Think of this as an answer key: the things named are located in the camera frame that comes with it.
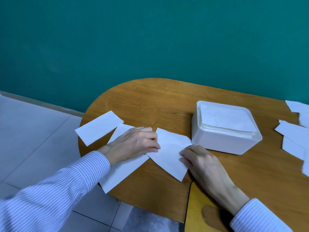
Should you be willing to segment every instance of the napkin holder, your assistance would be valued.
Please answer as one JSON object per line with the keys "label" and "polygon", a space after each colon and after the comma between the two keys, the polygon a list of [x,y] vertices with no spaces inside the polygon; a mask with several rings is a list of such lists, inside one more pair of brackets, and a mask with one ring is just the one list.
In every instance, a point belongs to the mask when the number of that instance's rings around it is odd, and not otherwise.
{"label": "napkin holder", "polygon": [[[242,110],[248,114],[250,120],[253,122],[257,131],[252,138],[242,138],[231,136],[227,134],[219,134],[215,132],[204,131],[199,127],[198,123],[198,109],[200,105],[206,105],[209,107],[224,107],[234,110]],[[192,132],[192,144],[194,145],[201,145],[206,149],[226,152],[235,155],[242,155],[247,150],[252,148],[255,144],[262,140],[262,135],[255,123],[253,116],[251,115],[250,111],[244,107],[237,107],[232,105],[226,105],[221,103],[212,103],[206,101],[198,101],[195,112],[192,117],[191,122],[191,132]]]}

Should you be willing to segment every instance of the striped sleeve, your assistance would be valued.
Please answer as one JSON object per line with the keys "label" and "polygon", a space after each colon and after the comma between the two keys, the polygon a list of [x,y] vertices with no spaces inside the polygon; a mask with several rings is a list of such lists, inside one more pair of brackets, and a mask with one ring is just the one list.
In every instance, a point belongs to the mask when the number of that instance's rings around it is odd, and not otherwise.
{"label": "striped sleeve", "polygon": [[109,171],[93,151],[34,186],[0,201],[0,231],[58,231],[79,200]]}
{"label": "striped sleeve", "polygon": [[292,230],[258,199],[250,200],[230,223],[235,232],[291,232]]}

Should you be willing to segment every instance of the wall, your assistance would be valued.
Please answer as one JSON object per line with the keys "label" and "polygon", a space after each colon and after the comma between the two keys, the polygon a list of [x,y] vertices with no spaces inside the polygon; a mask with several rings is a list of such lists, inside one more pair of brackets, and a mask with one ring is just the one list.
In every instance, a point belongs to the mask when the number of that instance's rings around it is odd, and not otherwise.
{"label": "wall", "polygon": [[0,0],[0,90],[84,112],[163,77],[309,103],[309,0]]}

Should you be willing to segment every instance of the white floor tile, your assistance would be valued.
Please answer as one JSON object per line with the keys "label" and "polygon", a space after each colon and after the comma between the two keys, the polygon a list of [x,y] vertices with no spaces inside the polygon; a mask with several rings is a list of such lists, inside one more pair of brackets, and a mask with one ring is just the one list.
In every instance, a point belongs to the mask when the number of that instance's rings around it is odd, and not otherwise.
{"label": "white floor tile", "polygon": [[111,229],[109,230],[109,232],[120,232],[121,230],[117,230],[117,229],[115,229],[115,228],[113,228],[113,227],[111,227]]}
{"label": "white floor tile", "polygon": [[96,185],[73,210],[110,226],[119,204],[120,201],[105,194],[102,188]]}
{"label": "white floor tile", "polygon": [[75,129],[82,118],[71,116],[6,180],[18,188],[34,185],[80,158]]}
{"label": "white floor tile", "polygon": [[6,183],[0,184],[0,199],[4,199],[6,197],[11,197],[16,195],[16,193],[19,191],[19,189],[10,186]]}
{"label": "white floor tile", "polygon": [[118,230],[123,230],[123,227],[125,226],[127,222],[130,212],[132,211],[132,208],[133,208],[132,205],[121,202],[119,205],[118,211],[116,213],[116,216],[114,218],[112,227]]}
{"label": "white floor tile", "polygon": [[87,218],[76,212],[72,212],[67,222],[61,228],[61,232],[108,232],[110,226],[104,225],[93,219]]}
{"label": "white floor tile", "polygon": [[70,116],[2,96],[0,99],[0,182]]}

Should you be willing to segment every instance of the wooden table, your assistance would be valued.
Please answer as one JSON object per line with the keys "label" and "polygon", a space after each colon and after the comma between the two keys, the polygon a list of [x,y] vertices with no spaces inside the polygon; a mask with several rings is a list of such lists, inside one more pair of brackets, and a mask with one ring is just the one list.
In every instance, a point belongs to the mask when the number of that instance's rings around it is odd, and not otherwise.
{"label": "wooden table", "polygon": [[[191,137],[191,117],[199,100],[248,108],[263,140],[236,156],[211,151],[232,181],[250,198],[258,198],[294,231],[309,231],[309,178],[302,161],[281,149],[278,120],[298,124],[284,101],[170,79],[147,78],[117,85],[87,109],[81,126],[112,110],[125,124],[157,127]],[[84,156],[105,145],[112,132],[86,147]],[[110,195],[152,213],[184,222],[191,178],[179,182],[151,159],[113,188]]]}

